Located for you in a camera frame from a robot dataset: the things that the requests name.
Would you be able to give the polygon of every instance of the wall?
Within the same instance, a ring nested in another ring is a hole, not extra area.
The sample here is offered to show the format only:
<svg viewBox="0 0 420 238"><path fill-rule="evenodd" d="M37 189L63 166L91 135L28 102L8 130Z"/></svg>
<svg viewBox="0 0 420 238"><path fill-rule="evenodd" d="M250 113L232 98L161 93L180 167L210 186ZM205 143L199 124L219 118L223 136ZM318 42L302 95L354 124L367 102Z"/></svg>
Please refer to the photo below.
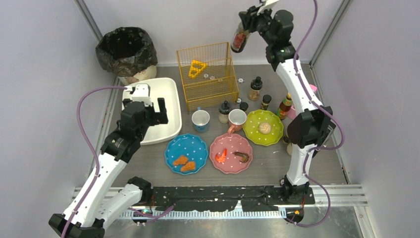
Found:
<svg viewBox="0 0 420 238"><path fill-rule="evenodd" d="M176 50L231 41L240 22L238 13L259 4L258 0L85 0L103 34L121 26L145 29L153 39L160 64L176 61ZM341 0L319 1L319 17L302 48L302 61L309 62L327 30ZM297 47L311 24L311 0L281 0L273 11L294 14L292 42ZM258 33L250 36L244 51L234 54L236 64L266 64L266 43Z"/></svg>
<svg viewBox="0 0 420 238"><path fill-rule="evenodd" d="M315 64L343 124L340 152L379 237L419 237L417 0L353 1Z"/></svg>
<svg viewBox="0 0 420 238"><path fill-rule="evenodd" d="M112 75L97 63L97 41L74 1L0 5L0 236L58 237L48 220L68 206L92 162L76 106L88 90L110 85ZM108 93L82 107L93 142Z"/></svg>

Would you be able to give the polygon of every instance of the blue mug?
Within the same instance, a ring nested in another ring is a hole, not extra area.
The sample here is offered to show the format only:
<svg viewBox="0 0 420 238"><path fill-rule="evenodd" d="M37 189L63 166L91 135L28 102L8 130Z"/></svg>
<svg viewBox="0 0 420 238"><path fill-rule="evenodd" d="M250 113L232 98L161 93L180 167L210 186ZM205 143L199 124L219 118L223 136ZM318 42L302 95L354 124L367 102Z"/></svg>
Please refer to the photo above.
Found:
<svg viewBox="0 0 420 238"><path fill-rule="evenodd" d="M201 110L200 107L197 108L197 111L191 116L193 121L194 128L198 132L206 132L210 126L210 114L204 110Z"/></svg>

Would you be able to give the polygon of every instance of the trash bin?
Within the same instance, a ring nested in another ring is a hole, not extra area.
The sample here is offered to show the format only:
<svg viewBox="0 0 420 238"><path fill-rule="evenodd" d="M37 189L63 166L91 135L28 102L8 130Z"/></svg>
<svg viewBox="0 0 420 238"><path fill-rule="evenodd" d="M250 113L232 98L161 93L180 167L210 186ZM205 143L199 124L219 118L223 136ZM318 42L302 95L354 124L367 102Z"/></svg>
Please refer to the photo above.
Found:
<svg viewBox="0 0 420 238"><path fill-rule="evenodd" d="M156 77L158 58L152 39L138 27L106 33L96 46L102 69L115 73L124 85Z"/></svg>

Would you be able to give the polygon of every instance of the dish rack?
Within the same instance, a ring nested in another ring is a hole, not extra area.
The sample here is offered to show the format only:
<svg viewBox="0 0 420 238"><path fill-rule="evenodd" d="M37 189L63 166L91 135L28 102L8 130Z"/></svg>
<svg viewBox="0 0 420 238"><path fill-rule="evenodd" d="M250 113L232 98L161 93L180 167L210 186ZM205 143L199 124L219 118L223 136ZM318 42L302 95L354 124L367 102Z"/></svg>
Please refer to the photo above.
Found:
<svg viewBox="0 0 420 238"><path fill-rule="evenodd" d="M239 89L229 42L182 49L176 55L188 113L223 101L236 104Z"/></svg>

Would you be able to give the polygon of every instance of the cup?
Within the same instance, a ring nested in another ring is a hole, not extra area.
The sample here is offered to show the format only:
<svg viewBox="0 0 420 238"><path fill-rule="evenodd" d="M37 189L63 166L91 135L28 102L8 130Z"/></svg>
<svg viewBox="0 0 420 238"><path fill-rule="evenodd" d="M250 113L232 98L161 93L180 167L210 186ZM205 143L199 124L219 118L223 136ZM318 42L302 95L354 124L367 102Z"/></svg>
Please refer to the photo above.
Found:
<svg viewBox="0 0 420 238"><path fill-rule="evenodd" d="M200 107L197 108L197 111L191 116L193 121L194 128L198 132L206 132L209 129L210 125L210 114L204 110L201 110Z"/></svg>
<svg viewBox="0 0 420 238"><path fill-rule="evenodd" d="M247 114L241 109L233 109L229 113L229 130L228 134L232 134L235 131L239 131L244 127L247 120Z"/></svg>

